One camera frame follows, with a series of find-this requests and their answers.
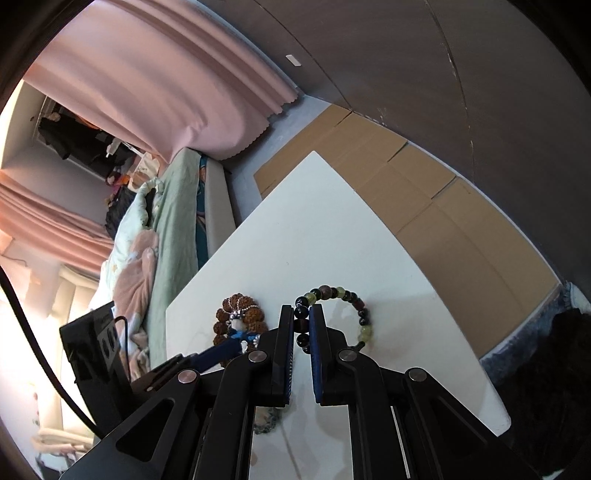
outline wall light switch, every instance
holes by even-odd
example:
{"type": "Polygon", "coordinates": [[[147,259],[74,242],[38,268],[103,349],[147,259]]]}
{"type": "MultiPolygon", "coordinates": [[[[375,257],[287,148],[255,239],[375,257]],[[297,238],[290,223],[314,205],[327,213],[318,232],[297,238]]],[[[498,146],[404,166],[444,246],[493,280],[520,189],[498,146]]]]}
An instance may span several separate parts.
{"type": "Polygon", "coordinates": [[[301,63],[292,54],[286,55],[287,60],[292,62],[296,67],[301,67],[301,63]]]}

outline black cable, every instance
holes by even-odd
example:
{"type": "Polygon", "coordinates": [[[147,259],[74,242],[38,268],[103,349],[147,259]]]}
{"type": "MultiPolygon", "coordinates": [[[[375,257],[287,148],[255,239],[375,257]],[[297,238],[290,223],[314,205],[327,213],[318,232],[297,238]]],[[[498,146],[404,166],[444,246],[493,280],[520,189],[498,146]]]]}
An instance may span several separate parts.
{"type": "Polygon", "coordinates": [[[17,318],[18,324],[21,326],[22,332],[29,342],[31,350],[33,350],[33,354],[35,358],[41,365],[41,368],[45,372],[47,378],[53,385],[53,388],[56,389],[59,396],[66,402],[66,404],[72,409],[72,411],[76,414],[76,416],[86,425],[89,430],[94,433],[98,438],[103,439],[105,435],[101,432],[101,430],[92,423],[92,420],[88,418],[85,413],[80,409],[76,402],[72,400],[71,396],[68,395],[68,392],[64,389],[60,381],[57,379],[55,373],[51,369],[50,364],[47,362],[47,359],[43,355],[41,347],[35,338],[35,334],[33,330],[31,330],[31,326],[27,320],[27,316],[25,315],[24,310],[22,309],[21,303],[18,300],[17,294],[12,288],[12,284],[10,283],[10,279],[6,275],[6,272],[0,265],[0,287],[4,290],[4,294],[8,299],[8,303],[12,307],[12,311],[14,312],[14,316],[17,318]]]}
{"type": "Polygon", "coordinates": [[[125,318],[123,315],[119,315],[116,319],[115,319],[115,323],[117,323],[118,321],[123,320],[125,322],[125,361],[127,362],[127,379],[129,380],[129,383],[131,383],[131,369],[129,367],[129,337],[128,337],[128,326],[127,326],[127,318],[125,318]]]}

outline pink blanket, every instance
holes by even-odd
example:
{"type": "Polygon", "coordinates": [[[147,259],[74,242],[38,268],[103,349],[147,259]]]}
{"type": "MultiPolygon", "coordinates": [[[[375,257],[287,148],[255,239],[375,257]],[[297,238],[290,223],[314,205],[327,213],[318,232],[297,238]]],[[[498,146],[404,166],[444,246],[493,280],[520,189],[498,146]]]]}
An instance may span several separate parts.
{"type": "Polygon", "coordinates": [[[132,381],[150,371],[148,335],[141,325],[152,295],[157,258],[158,234],[153,230],[142,230],[131,246],[128,263],[121,271],[113,292],[115,316],[123,316],[128,321],[127,338],[123,321],[118,322],[116,327],[122,346],[121,360],[132,381]],[[125,357],[126,344],[129,365],[125,357]]]}

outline pink curtain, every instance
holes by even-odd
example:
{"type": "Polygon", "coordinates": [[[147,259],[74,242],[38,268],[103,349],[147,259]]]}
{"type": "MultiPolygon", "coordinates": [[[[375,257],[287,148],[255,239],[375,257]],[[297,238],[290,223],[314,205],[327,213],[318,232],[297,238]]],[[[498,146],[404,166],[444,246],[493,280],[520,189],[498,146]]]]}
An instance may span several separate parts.
{"type": "Polygon", "coordinates": [[[183,147],[223,160],[296,91],[190,0],[95,0],[25,81],[166,162],[183,147]]]}
{"type": "Polygon", "coordinates": [[[60,261],[100,273],[113,250],[104,227],[48,202],[0,171],[0,229],[60,261]]]}

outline metal screw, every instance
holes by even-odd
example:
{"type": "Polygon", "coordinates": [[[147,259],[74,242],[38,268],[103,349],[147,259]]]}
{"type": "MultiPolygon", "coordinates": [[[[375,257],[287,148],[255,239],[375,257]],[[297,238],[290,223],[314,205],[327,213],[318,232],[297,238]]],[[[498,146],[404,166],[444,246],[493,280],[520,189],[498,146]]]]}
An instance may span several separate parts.
{"type": "Polygon", "coordinates": [[[341,350],[339,352],[339,358],[343,361],[343,362],[352,362],[353,360],[355,360],[357,358],[357,352],[355,352],[354,350],[341,350]]]}
{"type": "Polygon", "coordinates": [[[181,383],[191,383],[197,378],[195,370],[183,370],[178,374],[178,381],[181,383]]]}
{"type": "Polygon", "coordinates": [[[427,372],[422,368],[411,368],[408,371],[408,376],[415,382],[424,382],[427,379],[427,372]]]}
{"type": "Polygon", "coordinates": [[[254,364],[259,364],[267,359],[267,354],[262,350],[254,350],[248,354],[248,359],[254,364]]]}

